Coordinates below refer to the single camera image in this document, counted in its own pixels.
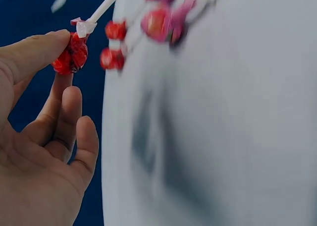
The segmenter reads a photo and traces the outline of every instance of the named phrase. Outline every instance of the lollipop stick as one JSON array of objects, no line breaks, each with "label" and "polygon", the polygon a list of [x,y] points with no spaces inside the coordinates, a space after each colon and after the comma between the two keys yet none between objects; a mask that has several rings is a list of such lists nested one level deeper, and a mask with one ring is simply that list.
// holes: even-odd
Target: lollipop stick
[{"label": "lollipop stick", "polygon": [[88,23],[96,23],[98,19],[109,9],[115,0],[104,0],[93,15],[86,21]]}]

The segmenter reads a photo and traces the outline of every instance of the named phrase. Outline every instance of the blue background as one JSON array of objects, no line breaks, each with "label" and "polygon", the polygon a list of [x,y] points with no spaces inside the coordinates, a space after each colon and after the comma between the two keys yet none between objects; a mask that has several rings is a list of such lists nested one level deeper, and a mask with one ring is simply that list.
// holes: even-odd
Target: blue background
[{"label": "blue background", "polygon": [[[55,0],[0,0],[0,46],[17,42],[34,34],[68,29],[75,31],[69,21],[81,17],[87,19],[103,0],[67,0],[66,4],[52,14],[51,5]],[[89,57],[84,68],[74,76],[74,85],[83,94],[83,115],[95,122],[99,138],[102,133],[102,106],[105,72],[101,69],[99,55],[108,45],[104,26],[111,19],[113,6],[99,20],[93,35],[88,39]],[[41,110],[54,78],[52,67],[40,71],[12,111],[9,120],[20,131],[33,121]],[[93,180],[86,191],[75,226],[102,226],[101,152]]]}]

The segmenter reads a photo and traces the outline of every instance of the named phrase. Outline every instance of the red candy wrapper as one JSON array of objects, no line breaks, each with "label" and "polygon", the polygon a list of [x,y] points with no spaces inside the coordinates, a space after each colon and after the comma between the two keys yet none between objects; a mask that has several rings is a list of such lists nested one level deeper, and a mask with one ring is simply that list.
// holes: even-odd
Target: red candy wrapper
[{"label": "red candy wrapper", "polygon": [[86,38],[79,38],[77,33],[70,33],[70,40],[57,60],[52,63],[54,71],[67,75],[78,72],[85,64],[88,57]]},{"label": "red candy wrapper", "polygon": [[114,23],[109,21],[105,27],[106,36],[108,39],[123,41],[127,34],[126,21],[122,23]]},{"label": "red candy wrapper", "polygon": [[100,64],[103,70],[117,69],[122,70],[125,56],[122,50],[110,50],[105,48],[100,55]]}]

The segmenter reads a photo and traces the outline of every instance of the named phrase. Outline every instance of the gray surface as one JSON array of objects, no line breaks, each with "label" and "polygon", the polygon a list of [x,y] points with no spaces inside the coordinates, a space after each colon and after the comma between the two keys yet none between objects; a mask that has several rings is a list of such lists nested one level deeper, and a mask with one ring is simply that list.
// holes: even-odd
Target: gray surface
[{"label": "gray surface", "polygon": [[178,48],[143,38],[107,73],[106,226],[317,225],[316,10],[219,0]]}]

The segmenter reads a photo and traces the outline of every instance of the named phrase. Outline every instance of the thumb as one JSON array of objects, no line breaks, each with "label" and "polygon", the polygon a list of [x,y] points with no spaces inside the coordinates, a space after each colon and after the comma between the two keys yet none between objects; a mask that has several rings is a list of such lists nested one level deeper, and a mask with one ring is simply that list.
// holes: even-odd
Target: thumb
[{"label": "thumb", "polygon": [[34,35],[0,48],[0,70],[14,85],[43,69],[64,51],[70,39],[67,30]]}]

